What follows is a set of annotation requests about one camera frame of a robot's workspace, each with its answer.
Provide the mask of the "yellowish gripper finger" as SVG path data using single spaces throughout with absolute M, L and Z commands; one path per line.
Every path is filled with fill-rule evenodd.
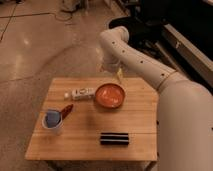
M 122 79 L 123 79 L 123 71 L 121 68 L 119 68 L 118 72 L 116 73 L 117 79 L 119 84 L 122 84 Z

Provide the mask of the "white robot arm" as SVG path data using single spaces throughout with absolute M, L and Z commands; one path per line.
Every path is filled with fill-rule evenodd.
M 103 68 L 126 65 L 159 94 L 158 171 L 213 171 L 213 94 L 177 70 L 132 48 L 123 26 L 100 33 Z

